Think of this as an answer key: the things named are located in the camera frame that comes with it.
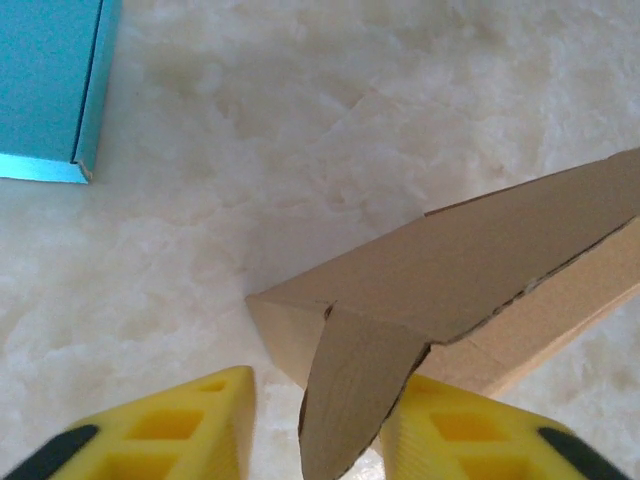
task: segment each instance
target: yellow foam pad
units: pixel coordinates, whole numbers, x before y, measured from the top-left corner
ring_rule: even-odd
[[[244,480],[255,381],[239,366],[84,418],[99,433],[52,480]]]
[[[584,480],[543,427],[575,437],[548,418],[413,375],[381,431],[386,478]]]

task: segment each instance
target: white fluffy rug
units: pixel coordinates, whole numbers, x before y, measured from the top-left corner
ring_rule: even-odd
[[[639,132],[634,0],[125,2],[96,183],[0,182],[0,471],[248,363],[252,479],[299,479],[301,392],[245,294]],[[639,352],[636,300],[505,398],[640,478]],[[382,477],[373,453],[347,476]]]

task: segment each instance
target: black rubber tip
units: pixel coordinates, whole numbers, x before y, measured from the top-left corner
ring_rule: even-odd
[[[47,480],[77,454],[100,429],[83,425],[61,433],[10,472],[4,480]]]
[[[586,480],[631,480],[578,437],[549,427],[538,433]]]

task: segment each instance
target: brown cardboard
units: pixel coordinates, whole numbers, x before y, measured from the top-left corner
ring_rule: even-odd
[[[307,386],[305,479],[352,465],[430,345],[421,373],[491,394],[637,292],[638,215],[634,150],[432,212],[248,297]]]

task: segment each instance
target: blue box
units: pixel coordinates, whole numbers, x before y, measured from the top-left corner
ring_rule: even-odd
[[[0,177],[89,183],[121,0],[0,0]]]

